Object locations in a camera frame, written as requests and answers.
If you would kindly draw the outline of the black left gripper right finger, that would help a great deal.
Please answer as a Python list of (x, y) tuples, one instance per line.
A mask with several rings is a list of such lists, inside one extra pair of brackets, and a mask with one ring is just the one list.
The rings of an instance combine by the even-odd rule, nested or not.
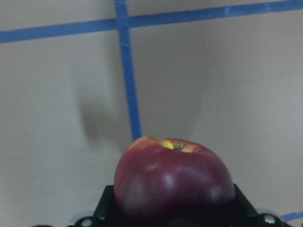
[(234, 183), (235, 190), (235, 216), (238, 218), (252, 218), (258, 215), (240, 188)]

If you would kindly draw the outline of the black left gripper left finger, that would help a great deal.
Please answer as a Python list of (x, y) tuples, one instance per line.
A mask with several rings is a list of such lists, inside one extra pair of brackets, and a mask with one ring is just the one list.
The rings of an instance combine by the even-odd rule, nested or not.
[(100, 220), (120, 220), (123, 217), (114, 199), (113, 185), (105, 187), (93, 217)]

